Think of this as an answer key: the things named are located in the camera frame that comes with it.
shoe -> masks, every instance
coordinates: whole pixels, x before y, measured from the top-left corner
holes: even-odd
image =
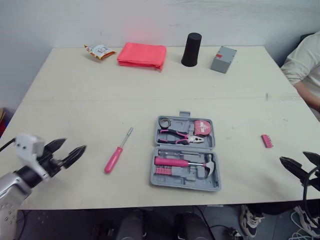
[[[300,206],[296,206],[294,208],[296,213],[299,215],[300,224],[303,230],[308,233],[310,236],[319,238],[320,237],[320,229],[310,220],[305,210],[303,210]],[[319,223],[320,217],[313,218],[317,223]]]
[[[247,205],[241,205],[240,226],[247,236],[251,238],[256,236],[257,227],[262,219],[264,219],[262,214],[257,216],[250,211]]]

person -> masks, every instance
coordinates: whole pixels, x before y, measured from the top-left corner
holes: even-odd
[[[320,31],[307,36],[281,70],[320,121]]]
[[[308,200],[307,206],[312,218],[320,223],[320,199]],[[247,236],[254,238],[257,234],[258,225],[265,218],[263,214],[279,215],[291,209],[294,209],[299,215],[300,225],[306,233],[312,237],[320,237],[320,229],[307,216],[302,201],[241,205],[240,226]]]

pink towel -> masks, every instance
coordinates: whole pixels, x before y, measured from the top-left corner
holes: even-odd
[[[165,46],[127,42],[117,57],[120,66],[164,67],[167,49]]]

wooden table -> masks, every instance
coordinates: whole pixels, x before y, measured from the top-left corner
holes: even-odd
[[[84,155],[41,183],[24,209],[95,209],[167,205],[214,205],[302,199],[299,180],[280,163],[313,165],[303,151],[319,153],[320,125],[262,46],[235,46],[226,74],[210,70],[219,47],[201,47],[198,64],[185,67],[183,47],[168,47],[162,72],[118,66],[116,55],[100,61],[84,48],[55,48],[43,64],[0,140],[20,132],[48,142],[66,137],[56,152],[87,145]],[[190,111],[214,124],[221,185],[203,192],[150,184],[156,119]],[[113,172],[104,167],[134,127]],[[262,134],[274,144],[265,148]],[[14,147],[1,152],[0,175],[22,167]],[[320,193],[309,188],[310,199]]]

black cup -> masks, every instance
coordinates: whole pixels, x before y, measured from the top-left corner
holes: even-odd
[[[198,63],[198,53],[202,36],[199,33],[189,33],[186,39],[184,54],[181,63],[186,67],[194,67]]]

